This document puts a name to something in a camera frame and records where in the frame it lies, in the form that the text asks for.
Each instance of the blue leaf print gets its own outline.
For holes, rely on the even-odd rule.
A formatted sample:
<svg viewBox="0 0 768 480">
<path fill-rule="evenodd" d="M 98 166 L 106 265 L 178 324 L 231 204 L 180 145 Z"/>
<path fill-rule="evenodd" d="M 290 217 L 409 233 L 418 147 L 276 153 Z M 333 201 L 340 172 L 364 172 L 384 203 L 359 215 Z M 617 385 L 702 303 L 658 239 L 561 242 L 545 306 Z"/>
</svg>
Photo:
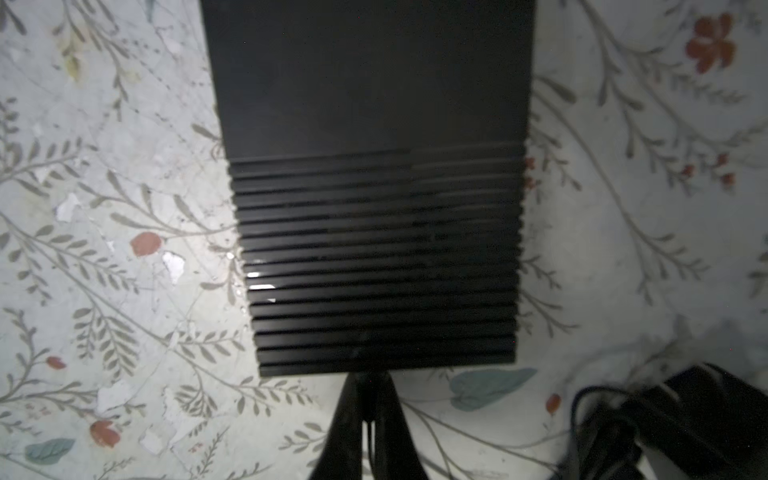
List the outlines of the blue leaf print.
<svg viewBox="0 0 768 480">
<path fill-rule="evenodd" d="M 74 445 L 73 439 L 53 439 L 43 443 L 27 445 L 24 458 L 37 465 L 53 465 L 67 455 Z"/>
<path fill-rule="evenodd" d="M 456 394 L 451 405 L 463 412 L 474 412 L 519 389 L 535 374 L 536 369 L 464 372 L 451 380 L 451 391 Z"/>
</svg>

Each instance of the floral tablecloth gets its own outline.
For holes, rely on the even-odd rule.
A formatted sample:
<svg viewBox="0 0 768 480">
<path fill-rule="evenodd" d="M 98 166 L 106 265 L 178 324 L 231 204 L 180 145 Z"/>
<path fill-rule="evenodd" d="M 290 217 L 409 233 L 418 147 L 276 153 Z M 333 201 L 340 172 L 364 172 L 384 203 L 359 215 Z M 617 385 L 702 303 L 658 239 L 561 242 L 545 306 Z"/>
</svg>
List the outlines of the floral tablecloth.
<svg viewBox="0 0 768 480">
<path fill-rule="evenodd" d="M 593 382 L 764 379 L 766 15 L 539 2 L 518 363 L 393 374 L 432 478 L 548 478 Z M 343 376 L 258 378 L 197 3 L 0 0 L 0 52 L 0 478 L 308 476 Z"/>
</svg>

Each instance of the peeling paint spot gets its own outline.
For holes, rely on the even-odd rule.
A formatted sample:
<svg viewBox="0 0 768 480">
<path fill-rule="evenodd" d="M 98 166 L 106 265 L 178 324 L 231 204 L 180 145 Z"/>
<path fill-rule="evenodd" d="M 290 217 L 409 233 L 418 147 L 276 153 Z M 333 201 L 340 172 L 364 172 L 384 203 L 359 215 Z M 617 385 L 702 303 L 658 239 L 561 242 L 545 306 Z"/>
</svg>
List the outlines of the peeling paint spot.
<svg viewBox="0 0 768 480">
<path fill-rule="evenodd" d="M 165 47 L 172 55 L 178 55 L 181 53 L 182 47 L 181 43 L 178 41 L 175 41 L 172 38 L 163 38 L 163 43 L 165 43 Z"/>
<path fill-rule="evenodd" d="M 144 447 L 147 452 L 152 455 L 159 455 L 165 450 L 165 446 L 168 444 L 167 439 L 163 439 L 158 435 L 152 427 L 144 431 L 144 434 L 139 437 L 139 445 Z"/>
<path fill-rule="evenodd" d="M 32 176 L 35 177 L 35 180 L 37 180 L 38 183 L 41 184 L 45 181 L 46 178 L 48 178 L 48 174 L 51 173 L 51 168 L 49 167 L 35 168 L 31 173 L 32 173 Z"/>
<path fill-rule="evenodd" d="M 184 274 L 184 259 L 173 252 L 163 252 L 163 263 L 168 269 L 170 282 L 176 285 Z"/>
<path fill-rule="evenodd" d="M 96 394 L 96 412 L 105 413 L 125 404 L 134 396 L 134 388 L 125 380 L 118 380 L 112 386 L 102 387 Z"/>
<path fill-rule="evenodd" d="M 84 155 L 82 157 L 77 157 L 74 159 L 74 168 L 75 170 L 84 170 L 88 165 L 88 155 Z"/>
<path fill-rule="evenodd" d="M 74 209 L 76 207 L 80 207 L 80 205 L 81 204 L 80 204 L 80 200 L 78 199 L 78 196 L 75 195 L 74 193 L 70 193 L 69 195 L 67 195 L 64 201 L 61 202 L 58 205 L 58 207 L 54 209 L 56 220 L 60 222 L 71 222 Z"/>
<path fill-rule="evenodd" d="M 18 63 L 22 58 L 22 51 L 18 48 L 8 47 L 8 53 L 11 54 L 11 59 L 14 63 Z"/>
<path fill-rule="evenodd" d="M 170 340 L 168 340 L 168 349 L 176 348 L 176 345 L 179 344 L 180 336 L 179 331 L 174 330 L 174 333 L 170 336 Z"/>
</svg>

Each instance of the black cable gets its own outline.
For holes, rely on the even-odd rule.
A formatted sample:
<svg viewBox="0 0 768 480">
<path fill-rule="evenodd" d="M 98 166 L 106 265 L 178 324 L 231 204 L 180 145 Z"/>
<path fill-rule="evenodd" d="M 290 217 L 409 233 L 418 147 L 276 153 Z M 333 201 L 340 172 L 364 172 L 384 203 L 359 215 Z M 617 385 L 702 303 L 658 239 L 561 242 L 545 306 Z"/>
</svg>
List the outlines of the black cable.
<svg viewBox="0 0 768 480">
<path fill-rule="evenodd" d="M 583 388 L 576 394 L 573 402 L 571 403 L 571 448 L 570 448 L 571 469 L 569 471 L 572 473 L 571 473 L 571 477 L 567 478 L 566 480 L 581 480 L 581 472 L 580 472 L 581 469 L 579 466 L 579 455 L 578 455 L 578 436 L 576 435 L 577 414 L 578 414 L 579 403 L 581 403 L 581 400 L 583 400 L 585 396 L 590 395 L 591 393 L 600 393 L 600 392 L 614 393 L 616 395 L 621 395 L 623 397 L 626 397 L 627 399 L 634 400 L 635 402 L 643 406 L 646 410 L 649 410 L 655 413 L 656 415 L 660 416 L 662 419 L 664 419 L 665 421 L 669 422 L 671 425 L 678 428 L 680 431 L 687 434 L 693 440 L 696 440 L 697 442 L 699 442 L 710 453 L 715 454 L 716 457 L 718 457 L 720 460 L 722 460 L 724 463 L 726 463 L 727 465 L 732 467 L 736 472 L 738 472 L 742 478 L 750 480 L 750 477 L 748 477 L 746 473 L 742 472 L 736 465 L 734 465 L 720 450 L 710 445 L 710 443 L 707 442 L 707 440 L 702 439 L 696 432 L 694 432 L 693 430 L 689 429 L 685 425 L 678 422 L 677 419 L 675 419 L 673 416 L 668 415 L 667 413 L 659 409 L 649 400 L 643 398 L 642 396 L 632 394 L 627 390 L 619 389 L 612 386 L 599 386 L 599 385 L 588 386 L 586 388 Z"/>
</svg>

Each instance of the ridged vent grille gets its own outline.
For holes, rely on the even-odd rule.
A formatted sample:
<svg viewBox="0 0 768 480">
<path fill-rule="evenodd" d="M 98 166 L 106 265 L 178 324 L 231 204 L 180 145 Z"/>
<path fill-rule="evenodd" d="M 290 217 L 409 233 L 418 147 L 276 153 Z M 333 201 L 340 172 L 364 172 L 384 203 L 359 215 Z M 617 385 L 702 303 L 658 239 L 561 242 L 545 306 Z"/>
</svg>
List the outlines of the ridged vent grille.
<svg viewBox="0 0 768 480">
<path fill-rule="evenodd" d="M 230 159 L 261 375 L 514 361 L 523 154 Z"/>
</svg>

